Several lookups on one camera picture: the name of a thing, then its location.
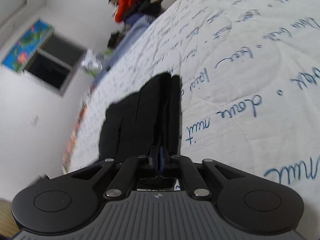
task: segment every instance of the pink flower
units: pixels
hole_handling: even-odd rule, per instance
[[[25,52],[22,52],[19,54],[17,61],[19,64],[23,64],[27,60],[27,58],[28,58],[28,54]]]

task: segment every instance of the crosshair logo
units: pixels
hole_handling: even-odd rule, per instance
[[[154,197],[155,197],[155,198],[157,198],[157,199],[159,199],[159,198],[162,198],[162,197],[163,197],[163,195],[162,195],[162,194],[160,194],[160,193],[158,193],[158,194],[155,194],[155,195],[154,195]]]

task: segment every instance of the blue cloth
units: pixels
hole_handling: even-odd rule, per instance
[[[110,60],[106,61],[103,70],[96,76],[93,81],[93,85],[97,86],[100,80],[107,74],[110,68],[112,68],[119,59],[131,48],[131,46],[142,36],[146,29],[156,18],[153,16],[145,15],[141,17],[128,31],[123,40],[119,43],[115,49]]]
[[[125,24],[130,24],[133,26],[144,14],[142,13],[134,13],[128,19],[124,21]]]

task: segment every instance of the bed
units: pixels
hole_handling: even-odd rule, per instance
[[[92,87],[64,160],[97,160],[106,108],[151,77],[181,76],[180,153],[296,190],[298,232],[320,238],[320,0],[177,0]]]

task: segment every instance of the gray ribbed panel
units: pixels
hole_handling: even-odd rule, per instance
[[[254,236],[222,220],[207,201],[185,191],[133,191],[109,202],[91,224],[63,236],[37,236],[22,231],[14,240],[303,240],[296,232]]]

